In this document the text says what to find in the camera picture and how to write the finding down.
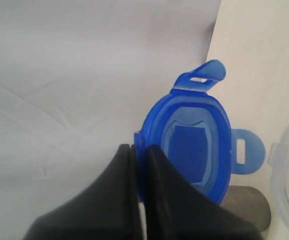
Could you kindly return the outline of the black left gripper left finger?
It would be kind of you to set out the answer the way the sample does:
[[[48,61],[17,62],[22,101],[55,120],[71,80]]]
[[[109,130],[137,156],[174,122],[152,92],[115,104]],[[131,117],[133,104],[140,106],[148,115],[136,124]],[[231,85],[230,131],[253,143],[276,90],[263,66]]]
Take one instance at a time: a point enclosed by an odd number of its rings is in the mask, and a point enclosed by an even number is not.
[[[26,240],[142,240],[136,148],[121,144],[80,194],[38,217]]]

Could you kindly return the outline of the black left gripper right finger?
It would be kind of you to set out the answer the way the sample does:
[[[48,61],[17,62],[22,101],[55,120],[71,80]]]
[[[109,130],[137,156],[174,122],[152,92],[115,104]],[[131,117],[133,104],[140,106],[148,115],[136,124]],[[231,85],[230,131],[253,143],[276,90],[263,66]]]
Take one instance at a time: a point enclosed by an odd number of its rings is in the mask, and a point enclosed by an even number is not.
[[[144,206],[149,240],[261,239],[252,223],[196,190],[157,145],[146,149]]]

